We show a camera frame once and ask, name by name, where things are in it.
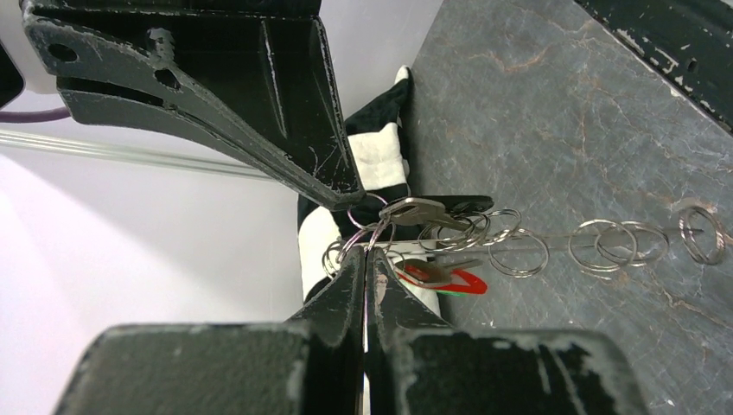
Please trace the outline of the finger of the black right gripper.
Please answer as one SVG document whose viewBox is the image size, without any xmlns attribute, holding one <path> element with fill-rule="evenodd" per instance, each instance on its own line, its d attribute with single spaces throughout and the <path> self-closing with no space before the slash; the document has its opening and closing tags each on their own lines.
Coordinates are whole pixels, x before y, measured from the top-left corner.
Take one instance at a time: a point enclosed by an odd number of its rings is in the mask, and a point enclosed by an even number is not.
<svg viewBox="0 0 733 415">
<path fill-rule="evenodd" d="M 23 1 L 72 118 L 241 161 L 321 206 L 366 194 L 317 1 Z"/>
</svg>

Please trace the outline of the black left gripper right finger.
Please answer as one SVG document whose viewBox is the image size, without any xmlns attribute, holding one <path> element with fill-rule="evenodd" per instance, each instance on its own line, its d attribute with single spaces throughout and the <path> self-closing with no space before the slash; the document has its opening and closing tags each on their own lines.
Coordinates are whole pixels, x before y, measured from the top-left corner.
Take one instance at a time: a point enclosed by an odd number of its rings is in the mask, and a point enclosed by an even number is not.
<svg viewBox="0 0 733 415">
<path fill-rule="evenodd" d="M 581 329 L 463 331 L 409 292 L 379 248 L 366 258 L 374 414 L 645 414 L 621 350 Z"/>
</svg>

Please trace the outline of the red key tag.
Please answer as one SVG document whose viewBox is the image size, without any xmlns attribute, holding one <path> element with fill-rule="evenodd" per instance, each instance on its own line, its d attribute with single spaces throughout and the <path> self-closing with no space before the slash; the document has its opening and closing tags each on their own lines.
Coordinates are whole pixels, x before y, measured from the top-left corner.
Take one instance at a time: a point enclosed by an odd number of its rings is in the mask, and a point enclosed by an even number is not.
<svg viewBox="0 0 733 415">
<path fill-rule="evenodd" d="M 447 280 L 437 281 L 432 275 L 414 265 L 405 270 L 398 270 L 398 276 L 409 284 L 419 288 L 440 291 L 457 295 L 483 295 L 488 291 L 488 284 L 471 272 L 452 271 Z"/>
</svg>

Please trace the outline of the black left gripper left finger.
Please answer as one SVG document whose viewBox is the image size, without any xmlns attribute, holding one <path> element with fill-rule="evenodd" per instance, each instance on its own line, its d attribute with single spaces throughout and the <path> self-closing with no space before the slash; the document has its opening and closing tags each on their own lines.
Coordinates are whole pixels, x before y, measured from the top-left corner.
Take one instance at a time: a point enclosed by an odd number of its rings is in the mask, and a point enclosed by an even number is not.
<svg viewBox="0 0 733 415">
<path fill-rule="evenodd" d="M 118 325 L 86 349 L 58 414 L 359 414 L 366 255 L 283 322 Z"/>
</svg>

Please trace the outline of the black key tag white label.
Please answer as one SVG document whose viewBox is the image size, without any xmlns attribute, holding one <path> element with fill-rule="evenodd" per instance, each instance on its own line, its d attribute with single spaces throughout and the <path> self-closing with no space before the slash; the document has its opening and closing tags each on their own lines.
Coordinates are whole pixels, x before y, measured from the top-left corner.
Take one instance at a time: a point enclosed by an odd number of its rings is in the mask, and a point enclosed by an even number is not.
<svg viewBox="0 0 733 415">
<path fill-rule="evenodd" d="M 431 199 L 433 201 L 439 201 L 445 205 L 448 213 L 457 220 L 468 220 L 472 223 L 473 227 L 468 231 L 475 229 L 475 225 L 469 219 L 471 216 L 483 214 L 494 206 L 494 199 L 487 195 L 425 195 L 425 196 L 409 196 L 418 197 L 424 199 Z M 419 225 L 423 227 L 437 225 Z"/>
</svg>

